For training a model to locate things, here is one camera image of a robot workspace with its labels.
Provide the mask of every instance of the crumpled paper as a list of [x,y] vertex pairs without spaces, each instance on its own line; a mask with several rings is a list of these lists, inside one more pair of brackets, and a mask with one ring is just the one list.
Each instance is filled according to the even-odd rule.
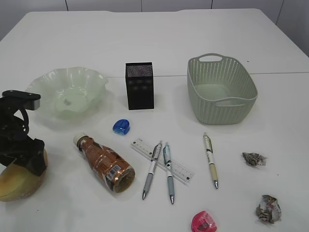
[[258,153],[246,153],[246,152],[243,152],[242,156],[244,157],[244,159],[246,160],[246,163],[249,166],[253,166],[254,167],[256,165],[262,165],[262,166],[266,165],[267,157],[261,156]]
[[278,200],[270,195],[262,196],[255,213],[262,222],[274,224],[275,221],[281,220],[281,209]]

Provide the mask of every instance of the plastic basket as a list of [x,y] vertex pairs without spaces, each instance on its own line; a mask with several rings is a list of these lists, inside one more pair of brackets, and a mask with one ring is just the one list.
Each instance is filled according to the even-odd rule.
[[[200,61],[205,56],[220,61]],[[203,124],[240,123],[250,112],[257,90],[250,75],[236,59],[206,54],[188,62],[188,91],[191,106]]]

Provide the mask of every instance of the glass bowl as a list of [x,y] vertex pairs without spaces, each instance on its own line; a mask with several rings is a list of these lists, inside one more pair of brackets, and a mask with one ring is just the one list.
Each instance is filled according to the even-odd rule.
[[99,72],[83,67],[55,69],[35,79],[26,92],[41,95],[36,112],[44,117],[70,119],[96,107],[108,82]]

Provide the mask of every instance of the ruler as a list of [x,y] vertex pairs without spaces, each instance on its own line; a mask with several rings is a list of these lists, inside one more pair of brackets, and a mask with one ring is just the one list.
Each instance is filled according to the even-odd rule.
[[[134,150],[139,152],[141,155],[146,157],[147,159],[151,160],[152,154],[154,151],[154,147],[145,143],[142,139],[136,139],[131,143],[131,146]],[[163,152],[161,151],[161,154],[158,159],[158,164],[160,168],[162,168],[164,171],[166,171],[166,167],[164,164],[164,158],[163,158]],[[172,173],[173,176],[181,181],[184,184],[189,184],[190,180],[194,176],[194,172],[190,171],[185,166],[179,164],[175,160],[172,159]]]

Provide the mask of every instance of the white pen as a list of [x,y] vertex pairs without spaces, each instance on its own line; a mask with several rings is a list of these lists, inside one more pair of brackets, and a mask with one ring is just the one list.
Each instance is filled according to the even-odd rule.
[[209,169],[211,170],[211,178],[213,180],[213,183],[216,189],[218,189],[219,187],[218,174],[217,174],[216,166],[213,162],[213,157],[212,157],[213,150],[212,150],[212,145],[211,145],[211,139],[208,137],[207,133],[204,133],[203,138],[205,141],[206,155],[208,158]]
[[150,165],[149,172],[148,172],[148,175],[147,175],[147,179],[146,179],[144,189],[143,189],[143,195],[142,195],[143,200],[145,199],[147,193],[150,190],[150,185],[153,181],[153,177],[154,177],[154,174],[155,174],[155,168],[156,168],[156,165],[158,163],[158,158],[159,158],[161,149],[162,149],[162,140],[157,144],[157,146],[154,147],[151,165]]
[[167,175],[168,175],[168,188],[169,188],[169,198],[172,204],[175,201],[175,192],[174,192],[174,179],[172,174],[172,160],[170,158],[170,150],[169,150],[169,143],[165,143],[165,147],[163,148],[163,157],[164,157],[164,164],[167,168]]

